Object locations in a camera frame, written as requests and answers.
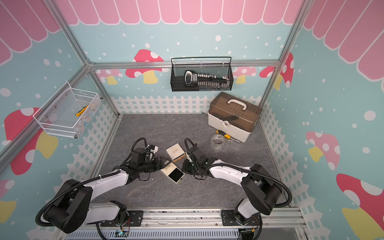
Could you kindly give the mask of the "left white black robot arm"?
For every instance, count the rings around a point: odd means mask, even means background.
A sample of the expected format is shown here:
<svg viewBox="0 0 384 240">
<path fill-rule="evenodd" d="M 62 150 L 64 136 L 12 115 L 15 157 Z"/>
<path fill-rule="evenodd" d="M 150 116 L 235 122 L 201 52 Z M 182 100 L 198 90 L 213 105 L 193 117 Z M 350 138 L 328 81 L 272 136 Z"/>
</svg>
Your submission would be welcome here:
<svg viewBox="0 0 384 240">
<path fill-rule="evenodd" d="M 56 227 L 69 234 L 82 225 L 111 222 L 120 227 L 131 221 L 126 205 L 111 200 L 103 204 L 92 201 L 113 189 L 128 185 L 165 167 L 163 159 L 156 157 L 158 147 L 146 144 L 131 147 L 128 157 L 110 173 L 79 182 L 67 180 L 57 194 L 37 213 L 35 222 L 40 227 Z"/>
</svg>

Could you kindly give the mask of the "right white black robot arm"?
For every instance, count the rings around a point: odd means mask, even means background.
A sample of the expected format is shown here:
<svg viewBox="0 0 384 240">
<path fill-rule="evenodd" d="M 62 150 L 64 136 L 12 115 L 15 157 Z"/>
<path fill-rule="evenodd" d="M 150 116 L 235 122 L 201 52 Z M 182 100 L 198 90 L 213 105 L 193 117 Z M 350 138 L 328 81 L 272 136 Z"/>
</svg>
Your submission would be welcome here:
<svg viewBox="0 0 384 240">
<path fill-rule="evenodd" d="M 292 192 L 280 180 L 273 178 L 261 165 L 239 167 L 218 158 L 208 158 L 189 138 L 184 140 L 188 158 L 182 171 L 196 180 L 222 179 L 244 190 L 242 199 L 233 210 L 231 220 L 245 225 L 256 214 L 270 215 L 274 208 L 287 207 L 293 200 Z"/>
</svg>

